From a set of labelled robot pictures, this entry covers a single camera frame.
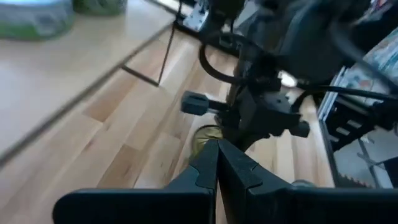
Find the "wooden floor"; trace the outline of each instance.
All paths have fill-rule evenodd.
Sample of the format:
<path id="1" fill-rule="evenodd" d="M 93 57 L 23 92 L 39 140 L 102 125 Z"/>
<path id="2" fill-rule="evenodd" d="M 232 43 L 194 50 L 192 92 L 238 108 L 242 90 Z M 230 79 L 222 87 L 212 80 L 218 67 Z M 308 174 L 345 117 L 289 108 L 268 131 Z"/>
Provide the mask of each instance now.
<path id="1" fill-rule="evenodd" d="M 128 65 L 157 78 L 168 34 L 146 47 Z M 161 188 L 187 165 L 190 138 L 213 115 L 179 112 L 184 90 L 224 100 L 228 84 L 207 75 L 198 63 L 197 40 L 174 39 L 160 88 L 120 70 L 97 92 L 0 170 L 0 223 L 48 224 L 62 195 L 80 188 Z M 210 62 L 232 74 L 236 59 L 208 50 Z M 248 154 L 286 181 L 333 181 L 311 100 L 303 107 L 312 125 L 308 139 L 285 133 L 259 141 Z M 218 223 L 224 223 L 222 207 Z"/>
<path id="2" fill-rule="evenodd" d="M 173 20 L 161 7 L 134 0 L 120 16 L 77 14 L 72 29 L 58 38 L 0 39 L 0 161 Z"/>

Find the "black cable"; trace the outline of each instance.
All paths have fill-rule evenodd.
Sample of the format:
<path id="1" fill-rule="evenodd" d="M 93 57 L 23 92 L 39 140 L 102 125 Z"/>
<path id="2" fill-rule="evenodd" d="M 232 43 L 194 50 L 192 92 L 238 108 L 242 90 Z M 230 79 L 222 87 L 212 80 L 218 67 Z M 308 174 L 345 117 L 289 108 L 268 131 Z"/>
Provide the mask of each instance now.
<path id="1" fill-rule="evenodd" d="M 338 21 L 333 21 L 331 23 L 330 34 L 332 42 L 335 44 L 338 50 L 341 51 L 341 53 L 346 55 L 348 58 L 354 60 L 356 63 L 358 63 L 358 65 L 369 71 L 369 74 L 385 84 L 390 89 L 391 93 L 398 93 L 398 85 L 393 80 L 391 80 L 378 68 L 363 60 L 365 53 L 363 53 L 349 41 L 349 38 L 344 35 Z"/>
<path id="2" fill-rule="evenodd" d="M 373 98 L 377 100 L 396 100 L 398 101 L 398 96 L 395 95 L 386 95 L 382 93 L 376 93 L 376 92 L 371 92 L 371 91 L 365 91 L 365 90 L 355 90 L 355 89 L 350 89 L 350 88 L 343 88 L 343 87 L 338 87 L 338 86 L 313 86 L 307 88 L 292 104 L 290 111 L 292 113 L 298 113 L 300 111 L 301 104 L 303 103 L 304 99 L 307 96 L 310 96 L 314 93 L 318 92 L 326 92 L 326 91 L 332 91 L 335 93 L 342 93 L 342 94 L 347 94 L 347 95 L 353 95 L 353 96 L 362 96 L 362 97 L 367 97 L 367 98 Z"/>
<path id="3" fill-rule="evenodd" d="M 246 79 L 245 78 L 241 78 L 241 77 L 231 77 L 229 75 L 226 75 L 224 73 L 221 73 L 219 71 L 217 71 L 216 69 L 214 69 L 209 61 L 206 58 L 206 47 L 209 44 L 209 42 L 213 39 L 219 39 L 221 37 L 226 37 L 226 38 L 230 38 L 232 41 L 235 42 L 240 42 L 241 44 L 250 44 L 250 45 L 254 45 L 256 47 L 258 47 L 262 52 L 263 49 L 258 46 L 257 44 L 255 44 L 253 41 L 247 39 L 246 37 L 242 36 L 242 35 L 238 35 L 238 34 L 232 34 L 230 32 L 217 32 L 217 33 L 213 33 L 211 35 L 208 36 L 208 38 L 202 43 L 202 45 L 199 48 L 199 62 L 200 65 L 203 67 L 203 69 L 209 74 L 211 75 L 213 78 L 220 80 L 222 82 L 226 82 L 226 83 L 230 83 L 232 85 L 243 85 L 246 83 Z"/>
<path id="4" fill-rule="evenodd" d="M 162 80 L 162 76 L 163 76 L 163 73 L 164 73 L 164 68 L 166 67 L 167 57 L 169 56 L 170 48 L 171 48 L 172 42 L 173 42 L 173 37 L 174 37 L 174 33 L 175 33 L 175 26 L 176 26 L 176 23 L 178 22 L 178 18 L 181 15 L 182 0 L 179 0 L 179 3 L 180 3 L 180 5 L 178 6 L 178 11 L 177 11 L 177 13 L 175 15 L 175 20 L 174 20 L 173 25 L 172 25 L 172 31 L 171 31 L 171 34 L 170 34 L 169 43 L 167 44 L 166 54 L 165 54 L 164 59 L 163 59 L 163 64 L 162 64 L 162 68 L 160 69 L 159 79 L 158 79 L 157 83 L 160 83 L 160 81 Z"/>

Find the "metal leg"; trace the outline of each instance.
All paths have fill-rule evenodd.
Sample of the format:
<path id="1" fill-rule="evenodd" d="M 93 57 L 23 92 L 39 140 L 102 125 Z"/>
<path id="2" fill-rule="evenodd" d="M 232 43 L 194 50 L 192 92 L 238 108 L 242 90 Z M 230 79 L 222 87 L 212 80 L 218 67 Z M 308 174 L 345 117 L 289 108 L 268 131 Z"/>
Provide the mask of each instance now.
<path id="1" fill-rule="evenodd" d="M 371 166 L 378 166 L 379 168 L 385 169 L 385 168 L 382 166 L 382 163 L 383 163 L 384 161 L 382 161 L 382 162 L 376 162 L 376 161 L 374 161 L 374 160 L 372 160 L 372 159 L 366 157 L 365 155 L 363 155 L 363 154 L 361 154 L 361 153 L 357 153 L 357 155 L 358 155 L 359 158 L 363 159 L 363 160 L 368 164 L 369 167 L 371 167 Z"/>
<path id="2" fill-rule="evenodd" d="M 361 147 L 361 150 L 362 150 L 362 153 L 363 153 L 364 157 L 365 158 L 369 158 L 369 153 L 366 150 L 365 144 L 360 139 L 358 140 L 358 143 L 359 143 L 359 146 Z M 367 162 L 367 164 L 368 164 L 369 171 L 370 171 L 370 173 L 372 175 L 372 178 L 374 179 L 374 184 L 375 184 L 376 188 L 378 188 L 378 189 L 381 188 L 380 183 L 379 183 L 379 181 L 378 181 L 378 179 L 376 177 L 376 172 L 374 171 L 374 165 L 375 164 L 369 164 L 368 162 Z"/>
<path id="3" fill-rule="evenodd" d="M 153 86 L 156 86 L 156 87 L 159 86 L 159 82 L 156 82 L 156 81 L 154 81 L 154 80 L 148 78 L 146 75 L 143 75 L 141 72 L 137 72 L 137 71 L 135 71 L 134 69 L 131 69 L 131 68 L 125 66 L 125 65 L 123 65 L 121 68 L 122 68 L 124 71 L 130 73 L 131 75 L 134 75 L 134 76 L 136 76 L 137 78 L 140 78 L 142 81 L 145 81 L 145 82 L 147 82 L 147 83 L 149 83 L 149 84 L 151 84 L 151 85 L 153 85 Z"/>

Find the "white container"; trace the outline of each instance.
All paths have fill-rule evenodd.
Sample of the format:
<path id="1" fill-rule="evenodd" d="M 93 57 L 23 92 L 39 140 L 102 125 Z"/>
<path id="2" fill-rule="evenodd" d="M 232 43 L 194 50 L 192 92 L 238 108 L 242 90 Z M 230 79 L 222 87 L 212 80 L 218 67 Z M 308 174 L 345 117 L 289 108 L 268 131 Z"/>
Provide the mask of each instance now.
<path id="1" fill-rule="evenodd" d="M 72 23 L 72 0 L 0 0 L 0 38 L 46 39 Z"/>

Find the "green container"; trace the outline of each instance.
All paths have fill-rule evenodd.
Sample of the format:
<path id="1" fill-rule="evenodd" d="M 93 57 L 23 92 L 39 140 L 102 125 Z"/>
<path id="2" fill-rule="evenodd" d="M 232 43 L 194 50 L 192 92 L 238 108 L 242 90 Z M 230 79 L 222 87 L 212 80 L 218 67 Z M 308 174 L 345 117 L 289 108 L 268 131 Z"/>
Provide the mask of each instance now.
<path id="1" fill-rule="evenodd" d="M 124 13 L 127 0 L 73 0 L 73 8 L 82 14 L 110 16 Z"/>
<path id="2" fill-rule="evenodd" d="M 48 39 L 72 23 L 72 0 L 0 0 L 0 38 Z"/>

